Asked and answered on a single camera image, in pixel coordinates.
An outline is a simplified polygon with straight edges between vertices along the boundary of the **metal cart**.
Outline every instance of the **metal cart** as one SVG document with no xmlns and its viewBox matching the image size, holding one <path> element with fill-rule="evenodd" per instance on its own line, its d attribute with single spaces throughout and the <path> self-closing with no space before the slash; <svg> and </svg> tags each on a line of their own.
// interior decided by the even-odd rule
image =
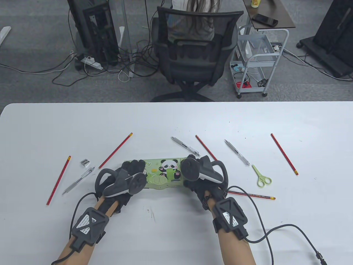
<svg viewBox="0 0 353 265">
<path fill-rule="evenodd" d="M 239 32 L 245 27 L 250 26 L 246 25 L 241 27 Z M 232 59 L 229 63 L 237 98 L 240 99 L 242 93 L 249 92 L 262 92 L 262 96 L 267 96 L 267 89 L 270 86 L 276 66 L 289 38 L 289 31 L 287 29 L 258 30 L 263 33 L 264 31 L 279 30 L 286 32 L 286 37 L 279 52 L 274 52 L 265 34 L 238 36 L 238 45 L 234 49 Z M 268 78 L 265 77 L 262 67 L 272 67 L 271 74 Z"/>
</svg>

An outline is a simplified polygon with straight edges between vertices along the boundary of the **black connector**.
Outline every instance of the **black connector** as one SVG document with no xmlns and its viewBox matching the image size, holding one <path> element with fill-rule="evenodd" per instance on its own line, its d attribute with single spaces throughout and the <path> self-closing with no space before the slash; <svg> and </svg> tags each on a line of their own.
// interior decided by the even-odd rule
<svg viewBox="0 0 353 265">
<path fill-rule="evenodd" d="M 323 256 L 321 255 L 320 252 L 316 253 L 316 257 L 317 257 L 317 259 L 320 260 L 321 265 L 327 265 L 326 261 L 324 260 L 324 258 L 323 258 Z"/>
</svg>

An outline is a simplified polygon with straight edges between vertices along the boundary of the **red pencil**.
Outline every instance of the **red pencil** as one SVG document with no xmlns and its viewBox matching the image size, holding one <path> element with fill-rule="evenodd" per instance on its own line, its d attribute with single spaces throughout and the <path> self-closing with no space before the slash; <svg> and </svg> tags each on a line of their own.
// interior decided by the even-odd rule
<svg viewBox="0 0 353 265">
<path fill-rule="evenodd" d="M 104 166 L 104 164 L 106 162 L 108 162 L 108 160 L 119 150 L 119 148 L 125 144 L 125 142 L 132 136 L 132 133 L 130 133 L 124 141 L 122 141 L 122 143 L 110 154 L 110 156 L 108 156 L 108 158 L 98 167 L 98 169 L 101 169 L 102 166 Z"/>
<path fill-rule="evenodd" d="M 65 166 L 64 166 L 64 168 L 62 169 L 58 180 L 56 181 L 56 184 L 55 184 L 55 186 L 54 186 L 54 189 L 53 189 L 53 191 L 52 191 L 52 194 L 50 194 L 50 197 L 49 197 L 49 199 L 48 199 L 48 201 L 47 201 L 47 205 L 49 205 L 50 202 L 52 201 L 52 198 L 53 198 L 53 196 L 54 196 L 54 193 L 55 193 L 55 191 L 56 191 L 56 188 L 59 186 L 59 182 L 60 182 L 62 176 L 64 175 L 64 172 L 65 172 L 65 170 L 66 170 L 66 167 L 67 167 L 67 165 L 68 165 L 70 159 L 71 159 L 71 156 L 69 155 L 69 156 L 68 156 L 68 159 L 67 159 L 67 161 L 66 161 L 66 163 L 65 163 Z"/>
<path fill-rule="evenodd" d="M 206 151 L 213 157 L 214 160 L 218 160 L 213 153 L 207 148 L 207 146 L 203 143 L 203 141 L 200 139 L 200 137 L 198 137 L 197 135 L 195 135 L 195 137 L 199 140 L 199 142 L 202 144 L 202 146 L 206 149 Z"/>
<path fill-rule="evenodd" d="M 247 196 L 243 192 L 233 192 L 231 190 L 229 190 L 228 193 L 235 194 L 235 195 Z M 268 199 L 268 200 L 275 200 L 276 199 L 275 197 L 271 197 L 271 196 L 264 196 L 264 195 L 251 194 L 251 193 L 248 193 L 248 194 L 249 194 L 250 197 L 254 197 L 254 198 L 262 198 L 262 199 Z"/>
<path fill-rule="evenodd" d="M 276 145 L 278 146 L 278 148 L 281 150 L 281 152 L 284 155 L 285 159 L 287 160 L 288 164 L 293 169 L 294 173 L 296 175 L 299 175 L 298 171 L 295 169 L 295 167 L 293 166 L 292 162 L 289 160 L 288 156 L 286 155 L 286 153 L 284 152 L 284 150 L 280 146 L 280 143 L 277 141 L 276 137 L 273 134 L 271 134 L 271 136 L 272 136 L 273 140 L 275 141 Z"/>
</svg>

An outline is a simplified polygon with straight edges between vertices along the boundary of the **white object on floor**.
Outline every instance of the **white object on floor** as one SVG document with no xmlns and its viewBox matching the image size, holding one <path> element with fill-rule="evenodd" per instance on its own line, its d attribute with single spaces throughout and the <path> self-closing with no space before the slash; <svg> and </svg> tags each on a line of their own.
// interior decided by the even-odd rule
<svg viewBox="0 0 353 265">
<path fill-rule="evenodd" d="M 10 26 L 6 26 L 3 27 L 2 30 L 0 31 L 0 45 L 2 44 L 2 42 L 4 41 L 4 39 L 6 38 L 6 36 L 8 35 L 8 33 L 10 32 L 11 27 Z"/>
<path fill-rule="evenodd" d="M 93 57 L 84 57 L 81 62 L 85 63 L 86 65 L 90 65 L 98 70 L 103 70 L 103 67 L 100 63 L 96 62 Z"/>
</svg>

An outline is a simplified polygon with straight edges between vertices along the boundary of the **computer tower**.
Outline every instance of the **computer tower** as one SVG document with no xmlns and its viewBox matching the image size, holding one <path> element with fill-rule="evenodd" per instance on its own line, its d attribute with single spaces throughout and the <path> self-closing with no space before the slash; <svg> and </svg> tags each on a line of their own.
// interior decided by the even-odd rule
<svg viewBox="0 0 353 265">
<path fill-rule="evenodd" d="M 116 65 L 119 47 L 107 0 L 67 0 L 85 56 Z"/>
</svg>

